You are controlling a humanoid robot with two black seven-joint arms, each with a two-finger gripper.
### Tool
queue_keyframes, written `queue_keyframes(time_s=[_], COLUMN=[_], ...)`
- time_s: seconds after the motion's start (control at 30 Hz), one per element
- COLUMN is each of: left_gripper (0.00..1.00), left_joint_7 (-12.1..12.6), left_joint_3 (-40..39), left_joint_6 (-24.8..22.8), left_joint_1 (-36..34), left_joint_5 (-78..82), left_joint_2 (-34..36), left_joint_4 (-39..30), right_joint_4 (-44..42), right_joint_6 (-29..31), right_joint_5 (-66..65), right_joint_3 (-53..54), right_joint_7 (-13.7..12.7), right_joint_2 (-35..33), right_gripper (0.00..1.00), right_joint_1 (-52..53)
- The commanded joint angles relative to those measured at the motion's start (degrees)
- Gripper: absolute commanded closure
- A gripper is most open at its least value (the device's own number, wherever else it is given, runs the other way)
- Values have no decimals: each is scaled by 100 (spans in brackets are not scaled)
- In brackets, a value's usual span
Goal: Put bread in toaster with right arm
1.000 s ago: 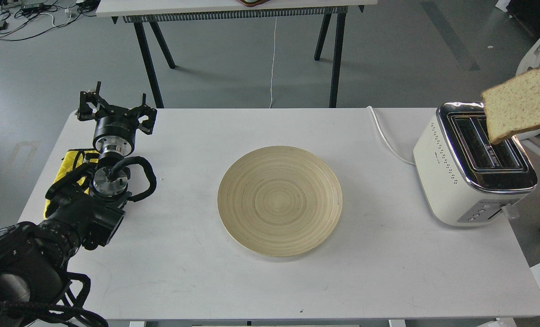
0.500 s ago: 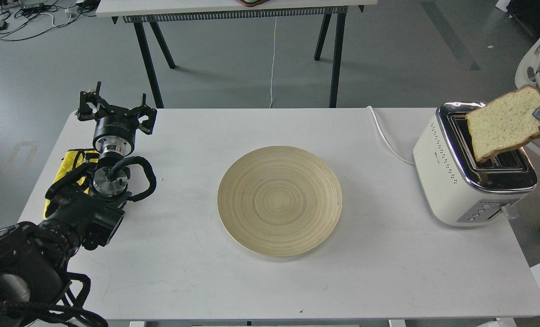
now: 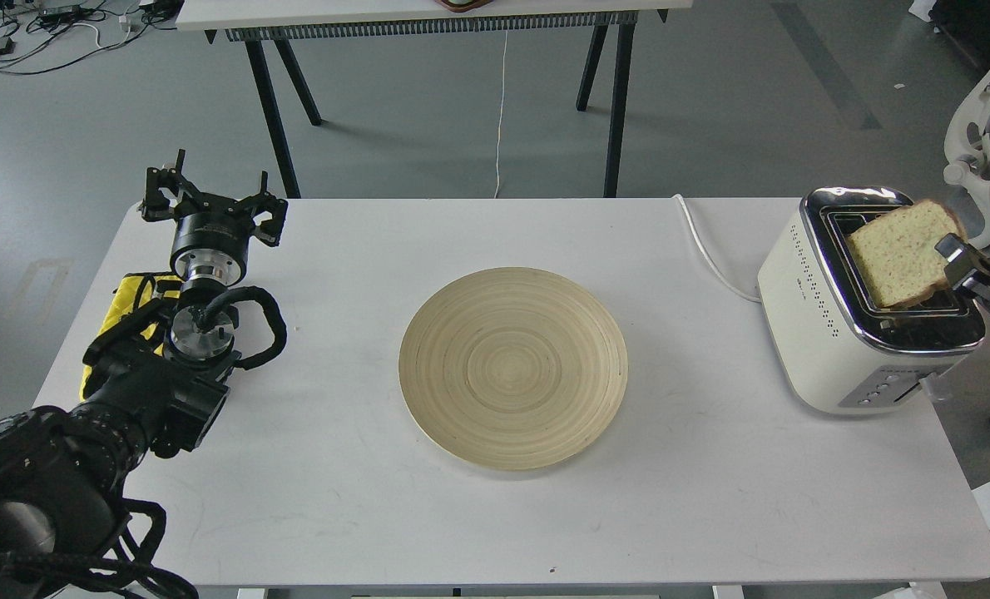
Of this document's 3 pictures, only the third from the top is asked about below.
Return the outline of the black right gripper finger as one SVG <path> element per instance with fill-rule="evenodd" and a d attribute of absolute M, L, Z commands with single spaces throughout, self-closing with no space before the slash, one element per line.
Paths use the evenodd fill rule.
<path fill-rule="evenodd" d="M 946 234 L 935 245 L 944 258 L 945 278 L 958 295 L 968 297 L 990 314 L 990 257 L 955 234 Z"/>

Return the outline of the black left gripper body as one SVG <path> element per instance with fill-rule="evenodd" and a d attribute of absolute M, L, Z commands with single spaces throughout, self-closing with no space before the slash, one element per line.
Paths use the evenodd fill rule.
<path fill-rule="evenodd" d="M 256 207 L 231 198 L 180 201 L 172 209 L 176 223 L 171 270 L 180 280 L 210 278 L 237 285 L 247 272 L 249 243 L 255 233 Z"/>

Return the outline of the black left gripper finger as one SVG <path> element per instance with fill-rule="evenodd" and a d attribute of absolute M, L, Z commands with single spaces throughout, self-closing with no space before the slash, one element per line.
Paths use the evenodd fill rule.
<path fill-rule="evenodd" d="M 145 193 L 139 205 L 144 221 L 180 221 L 205 209 L 198 187 L 183 176 L 185 160 L 186 151 L 178 151 L 175 162 L 146 170 Z"/>
<path fill-rule="evenodd" d="M 231 204 L 231 219 L 245 238 L 255 238 L 268 247 L 280 245 L 289 204 L 270 192 L 270 175 L 260 174 L 259 189 Z"/>

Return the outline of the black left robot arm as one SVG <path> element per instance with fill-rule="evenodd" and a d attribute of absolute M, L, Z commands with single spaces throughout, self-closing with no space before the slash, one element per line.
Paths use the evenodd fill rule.
<path fill-rule="evenodd" d="M 129 499 L 146 455 L 200 446 L 229 395 L 226 380 L 285 350 L 287 325 L 266 289 L 245 287 L 249 242 L 276 247 L 287 201 L 260 175 L 241 200 L 202 192 L 183 158 L 149 168 L 145 221 L 176 225 L 172 281 L 149 284 L 83 355 L 88 378 L 72 409 L 46 405 L 0 420 L 0 598 L 47 598 L 65 587 L 120 597 L 195 598 L 153 564 L 166 511 Z"/>

